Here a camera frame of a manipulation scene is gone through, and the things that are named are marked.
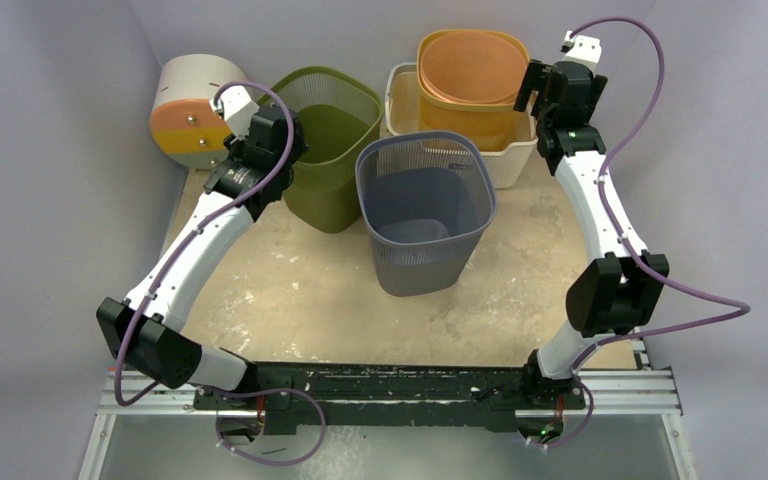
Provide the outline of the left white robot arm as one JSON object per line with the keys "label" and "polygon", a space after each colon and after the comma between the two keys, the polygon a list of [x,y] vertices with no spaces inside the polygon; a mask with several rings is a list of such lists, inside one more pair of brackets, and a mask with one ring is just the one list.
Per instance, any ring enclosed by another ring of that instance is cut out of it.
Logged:
{"label": "left white robot arm", "polygon": [[187,338],[182,330],[230,247],[291,185],[292,165],[307,144],[298,114],[277,105],[261,107],[248,135],[226,144],[227,159],[209,176],[161,260],[124,299],[104,299],[96,318],[118,367],[133,368],[168,388],[218,388],[232,408],[244,409],[257,399],[255,365]]}

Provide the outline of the olive green mesh bin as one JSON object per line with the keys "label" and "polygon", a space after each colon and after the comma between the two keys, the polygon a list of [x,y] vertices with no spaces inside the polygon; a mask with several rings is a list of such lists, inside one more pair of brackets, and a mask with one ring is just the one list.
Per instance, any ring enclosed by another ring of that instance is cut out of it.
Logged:
{"label": "olive green mesh bin", "polygon": [[381,98],[362,82],[324,66],[298,69],[271,90],[298,114],[308,146],[293,165],[294,180],[284,202],[321,232],[344,231],[360,216],[355,164],[380,137]]}

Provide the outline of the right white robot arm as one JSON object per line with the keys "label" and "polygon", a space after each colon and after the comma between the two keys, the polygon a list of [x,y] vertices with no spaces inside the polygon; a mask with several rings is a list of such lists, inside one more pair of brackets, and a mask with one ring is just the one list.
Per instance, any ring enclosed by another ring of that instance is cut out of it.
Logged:
{"label": "right white robot arm", "polygon": [[571,202],[588,258],[567,291],[566,322],[524,366],[521,392],[536,407],[572,390],[587,348],[650,321],[663,286],[645,270],[669,273],[665,255],[651,253],[632,227],[616,225],[624,210],[601,169],[605,144],[590,124],[606,84],[606,77],[581,63],[532,60],[514,106],[535,119],[538,152]]}

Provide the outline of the grey mesh waste bin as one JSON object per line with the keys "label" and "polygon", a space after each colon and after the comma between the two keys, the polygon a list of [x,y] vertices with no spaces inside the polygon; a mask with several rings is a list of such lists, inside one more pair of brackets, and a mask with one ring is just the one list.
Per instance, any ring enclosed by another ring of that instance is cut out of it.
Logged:
{"label": "grey mesh waste bin", "polygon": [[451,131],[370,143],[355,180],[377,279],[396,297],[453,286],[496,215],[480,151]]}

